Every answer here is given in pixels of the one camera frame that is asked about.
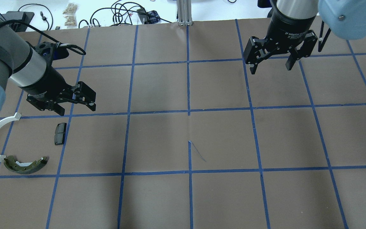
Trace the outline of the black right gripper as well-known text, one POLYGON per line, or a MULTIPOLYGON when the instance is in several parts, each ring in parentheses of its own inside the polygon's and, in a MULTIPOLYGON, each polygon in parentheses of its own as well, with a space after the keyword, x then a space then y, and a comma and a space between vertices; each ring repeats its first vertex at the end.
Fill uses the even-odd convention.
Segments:
POLYGON ((317 43, 317 35, 310 29, 315 16, 305 19, 289 17, 279 9, 273 8, 271 21, 264 39, 251 36, 243 52, 245 63, 250 73, 256 74, 259 63, 270 55, 290 53, 286 61, 288 71, 292 70, 296 61, 308 58, 317 43))

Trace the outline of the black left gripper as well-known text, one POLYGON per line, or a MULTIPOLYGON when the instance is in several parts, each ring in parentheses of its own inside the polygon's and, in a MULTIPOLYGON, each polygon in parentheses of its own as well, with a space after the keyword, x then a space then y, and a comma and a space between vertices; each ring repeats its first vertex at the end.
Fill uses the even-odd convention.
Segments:
POLYGON ((26 87, 26 93, 26 101, 38 110, 54 111, 60 116, 65 115, 65 109, 59 104, 65 102, 80 103, 96 111, 96 92, 82 81, 70 86, 52 66, 46 68, 36 83, 26 87))

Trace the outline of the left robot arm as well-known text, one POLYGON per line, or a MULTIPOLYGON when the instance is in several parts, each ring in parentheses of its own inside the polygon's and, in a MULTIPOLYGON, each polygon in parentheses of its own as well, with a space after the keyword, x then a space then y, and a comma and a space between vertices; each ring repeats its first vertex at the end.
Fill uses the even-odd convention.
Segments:
POLYGON ((38 110, 54 111, 64 116, 61 103, 83 104, 96 110, 96 92, 79 81, 75 86, 67 84, 64 77, 52 66, 55 60, 65 59, 69 51, 86 55, 86 51, 74 44, 62 43, 38 29, 36 32, 50 41, 31 45, 21 38, 10 24, 20 23, 0 17, 0 112, 6 100, 8 81, 28 93, 27 101, 38 110))

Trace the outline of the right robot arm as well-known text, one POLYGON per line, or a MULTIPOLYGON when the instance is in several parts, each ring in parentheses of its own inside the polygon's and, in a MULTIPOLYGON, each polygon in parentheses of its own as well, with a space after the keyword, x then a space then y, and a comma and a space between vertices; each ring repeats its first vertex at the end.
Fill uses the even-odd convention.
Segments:
POLYGON ((366 37, 366 0, 259 0, 258 7, 272 10, 265 38, 251 36, 243 52, 251 74, 262 61, 287 53, 290 71, 315 45, 322 51, 331 33, 344 40, 366 37))

